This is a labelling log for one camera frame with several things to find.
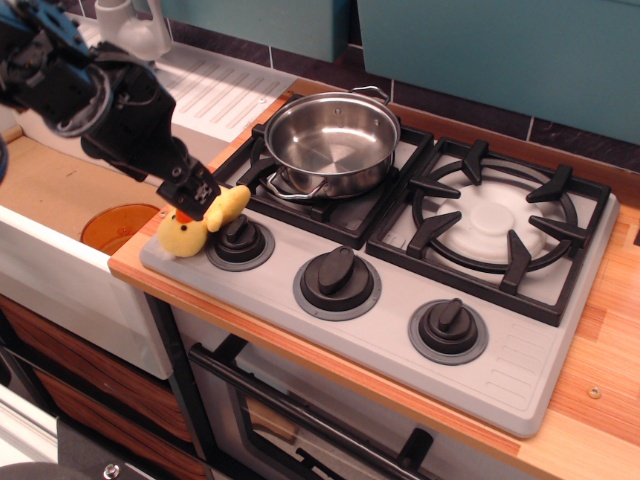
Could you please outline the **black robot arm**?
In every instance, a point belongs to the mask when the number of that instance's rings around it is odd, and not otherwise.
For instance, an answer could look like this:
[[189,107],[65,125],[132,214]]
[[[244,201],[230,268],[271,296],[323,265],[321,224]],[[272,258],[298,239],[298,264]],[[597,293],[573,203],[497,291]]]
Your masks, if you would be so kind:
[[160,179],[158,194],[194,220],[221,193],[173,135],[176,102],[152,68],[109,42],[87,46],[54,1],[2,2],[1,103],[137,181]]

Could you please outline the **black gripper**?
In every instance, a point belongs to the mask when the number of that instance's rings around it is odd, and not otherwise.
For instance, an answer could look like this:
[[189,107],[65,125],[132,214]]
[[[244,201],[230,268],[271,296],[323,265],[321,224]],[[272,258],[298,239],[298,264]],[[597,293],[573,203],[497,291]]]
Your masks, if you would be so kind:
[[212,173],[172,134],[176,102],[153,67],[110,42],[91,49],[93,66],[109,81],[110,102],[81,136],[85,153],[138,181],[162,180],[157,193],[177,210],[202,220],[221,189]]

